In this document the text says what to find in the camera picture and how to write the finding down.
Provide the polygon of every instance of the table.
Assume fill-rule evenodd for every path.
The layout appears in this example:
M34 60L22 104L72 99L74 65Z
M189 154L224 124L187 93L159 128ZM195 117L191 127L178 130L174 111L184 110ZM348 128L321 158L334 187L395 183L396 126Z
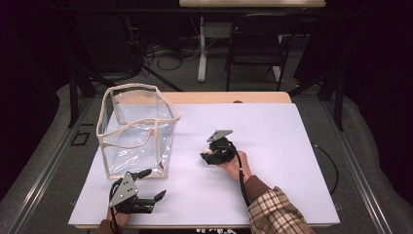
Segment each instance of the table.
M207 165L199 154L207 145L207 137L213 133L209 130L223 126L234 130L228 138L248 153L251 169L259 172L260 178L267 183L280 186L310 225L327 226L340 222L298 110L288 94L211 92L164 95L182 112L174 133L169 178L138 180L136 185L140 198L151 198L164 189L167 194L157 203L152 214L132 215L129 228L249 226L238 182L222 169ZM228 103L234 101L242 101L243 104ZM233 115L227 115L226 111L233 111ZM251 125L253 122L243 120L251 114L262 115L262 118ZM266 123L265 128L259 128L260 123ZM271 148L274 143L280 146ZM106 216L108 192L113 182L106 178L98 150L69 224L78 228L96 228Z
M180 0L181 7L188 8L316 8L324 7L324 0ZM198 70L198 81L206 80L207 51L206 51L206 23L204 17L200 22L200 67Z

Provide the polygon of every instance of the plaid shirt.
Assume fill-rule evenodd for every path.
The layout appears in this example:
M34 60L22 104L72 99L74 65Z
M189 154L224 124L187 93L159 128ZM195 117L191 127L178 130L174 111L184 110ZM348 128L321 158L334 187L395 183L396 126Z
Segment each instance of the plaid shirt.
M315 233L278 187L258 197L248 210L254 234Z

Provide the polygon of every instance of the desk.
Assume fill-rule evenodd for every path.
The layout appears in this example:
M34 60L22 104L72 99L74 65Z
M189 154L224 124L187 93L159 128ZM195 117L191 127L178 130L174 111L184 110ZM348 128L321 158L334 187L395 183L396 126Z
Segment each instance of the desk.
M325 2L324 0L180 0L179 5L188 8L314 8L324 7ZM207 51L205 38L205 20L204 17L201 17L201 54L200 67L198 70L199 82L204 82L206 80Z
M169 178L138 180L136 185L140 198L152 198L164 189L167 194L152 214L132 215L130 228L249 227L238 182L222 169L207 165L200 156L216 129L234 130L229 139L248 153L252 171L271 186L281 187L310 225L340 222L298 110L288 94L164 95L182 112L174 132ZM230 104L236 100L243 104ZM106 178L99 149L69 224L96 228L106 216L113 182Z

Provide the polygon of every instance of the person's right hand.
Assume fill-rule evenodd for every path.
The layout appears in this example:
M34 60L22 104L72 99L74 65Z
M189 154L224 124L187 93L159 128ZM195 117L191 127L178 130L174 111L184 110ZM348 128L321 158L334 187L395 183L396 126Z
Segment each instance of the person's right hand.
M249 168L248 161L246 160L246 154L242 151L238 151L243 164L244 182L246 182L251 176L251 169ZM220 164L218 167L223 168L234 179L240 179L240 163L237 155L228 163Z

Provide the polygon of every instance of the bag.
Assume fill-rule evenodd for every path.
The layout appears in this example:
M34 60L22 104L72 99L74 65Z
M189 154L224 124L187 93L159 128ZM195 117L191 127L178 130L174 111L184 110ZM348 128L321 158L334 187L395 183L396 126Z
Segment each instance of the bag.
M147 169L152 169L148 177L168 177L173 130L180 117L155 86L109 88L96 127L107 177Z

